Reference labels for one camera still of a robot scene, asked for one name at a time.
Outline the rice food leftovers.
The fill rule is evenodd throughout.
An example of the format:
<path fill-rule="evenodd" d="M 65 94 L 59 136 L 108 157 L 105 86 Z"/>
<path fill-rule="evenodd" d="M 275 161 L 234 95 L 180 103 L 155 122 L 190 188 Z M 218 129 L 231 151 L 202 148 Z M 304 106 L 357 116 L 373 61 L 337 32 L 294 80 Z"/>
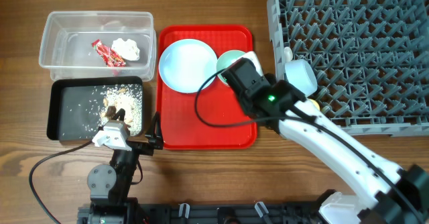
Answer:
<path fill-rule="evenodd" d="M 62 139 L 89 139 L 120 109 L 131 136 L 143 128 L 143 89 L 139 84 L 66 87 L 58 124 Z"/>

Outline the red strawberry snack wrapper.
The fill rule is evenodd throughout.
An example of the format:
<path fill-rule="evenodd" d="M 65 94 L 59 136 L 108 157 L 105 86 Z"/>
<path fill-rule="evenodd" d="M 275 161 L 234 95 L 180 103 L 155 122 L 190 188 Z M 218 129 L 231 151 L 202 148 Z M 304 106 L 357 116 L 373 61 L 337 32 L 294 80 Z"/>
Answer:
<path fill-rule="evenodd" d="M 104 45 L 100 40 L 95 40 L 91 46 L 101 56 L 108 67 L 124 67 L 126 63 L 124 59 L 112 48 Z"/>

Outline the white napkin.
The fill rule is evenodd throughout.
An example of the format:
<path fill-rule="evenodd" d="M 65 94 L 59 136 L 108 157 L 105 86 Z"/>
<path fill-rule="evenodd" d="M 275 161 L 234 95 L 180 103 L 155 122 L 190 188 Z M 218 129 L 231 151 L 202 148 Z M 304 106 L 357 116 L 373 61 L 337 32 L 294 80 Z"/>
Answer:
<path fill-rule="evenodd" d="M 126 60 L 137 61 L 140 59 L 140 49 L 137 47 L 137 43 L 131 39 L 118 38 L 114 40 L 112 49 Z"/>

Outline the mint green bowl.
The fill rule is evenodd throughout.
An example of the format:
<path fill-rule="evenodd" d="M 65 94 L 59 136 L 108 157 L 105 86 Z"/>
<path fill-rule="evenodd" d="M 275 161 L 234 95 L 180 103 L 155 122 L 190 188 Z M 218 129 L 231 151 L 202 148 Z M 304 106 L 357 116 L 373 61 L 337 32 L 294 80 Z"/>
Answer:
<path fill-rule="evenodd" d="M 217 71 L 220 73 L 217 77 L 224 85 L 228 85 L 225 78 L 222 76 L 222 71 L 230 67 L 235 61 L 237 61 L 240 57 L 242 57 L 245 52 L 240 50 L 229 50 L 219 56 L 217 60 Z"/>

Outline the light blue bowl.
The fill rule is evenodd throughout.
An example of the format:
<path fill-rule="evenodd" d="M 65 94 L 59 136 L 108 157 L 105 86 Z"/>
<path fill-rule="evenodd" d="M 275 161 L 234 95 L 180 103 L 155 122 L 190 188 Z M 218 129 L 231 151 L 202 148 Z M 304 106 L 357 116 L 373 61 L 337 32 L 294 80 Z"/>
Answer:
<path fill-rule="evenodd" d="M 284 66 L 287 81 L 307 97 L 317 91 L 318 83 L 310 64 L 303 60 L 293 60 Z"/>

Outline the yellow plastic cup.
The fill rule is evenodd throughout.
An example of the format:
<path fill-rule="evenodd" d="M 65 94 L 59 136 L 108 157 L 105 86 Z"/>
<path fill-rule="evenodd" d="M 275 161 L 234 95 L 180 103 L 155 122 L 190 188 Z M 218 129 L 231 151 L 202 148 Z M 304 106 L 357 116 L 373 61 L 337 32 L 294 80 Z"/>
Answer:
<path fill-rule="evenodd" d="M 309 101 L 320 111 L 320 105 L 317 101 L 315 101 L 314 99 L 309 99 Z"/>

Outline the white plastic spoon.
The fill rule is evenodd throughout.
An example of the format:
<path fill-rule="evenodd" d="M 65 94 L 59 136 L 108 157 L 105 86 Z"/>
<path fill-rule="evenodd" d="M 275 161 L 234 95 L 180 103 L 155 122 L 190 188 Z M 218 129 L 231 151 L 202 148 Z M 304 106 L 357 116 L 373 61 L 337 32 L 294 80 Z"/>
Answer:
<path fill-rule="evenodd" d="M 285 62 L 291 62 L 294 59 L 294 53 L 292 52 L 292 49 L 288 46 L 284 48 L 284 57 Z"/>

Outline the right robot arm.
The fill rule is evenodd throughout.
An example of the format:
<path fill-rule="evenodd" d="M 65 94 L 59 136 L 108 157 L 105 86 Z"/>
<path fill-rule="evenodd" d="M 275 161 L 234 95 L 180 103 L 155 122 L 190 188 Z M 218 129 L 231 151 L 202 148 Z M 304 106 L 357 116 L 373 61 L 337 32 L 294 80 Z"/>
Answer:
<path fill-rule="evenodd" d="M 354 192 L 328 191 L 317 210 L 327 223 L 425 223 L 428 173 L 376 154 L 325 117 L 295 86 L 258 73 L 230 76 L 244 112 L 326 164 Z"/>

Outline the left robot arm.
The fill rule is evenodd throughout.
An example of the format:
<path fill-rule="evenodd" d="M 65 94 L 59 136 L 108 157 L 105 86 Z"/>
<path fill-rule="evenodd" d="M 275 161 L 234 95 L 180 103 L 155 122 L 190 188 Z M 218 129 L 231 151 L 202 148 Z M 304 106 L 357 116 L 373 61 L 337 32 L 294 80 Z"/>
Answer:
<path fill-rule="evenodd" d="M 111 161 L 94 167 L 88 174 L 90 207 L 80 210 L 78 223 L 149 223 L 149 215 L 136 198 L 128 196 L 135 171 L 141 170 L 139 157 L 152 156 L 164 148 L 160 113 L 155 113 L 145 133 L 146 142 L 131 141 L 125 110 L 120 109 L 113 118 L 99 127 L 92 143 L 113 150 Z"/>

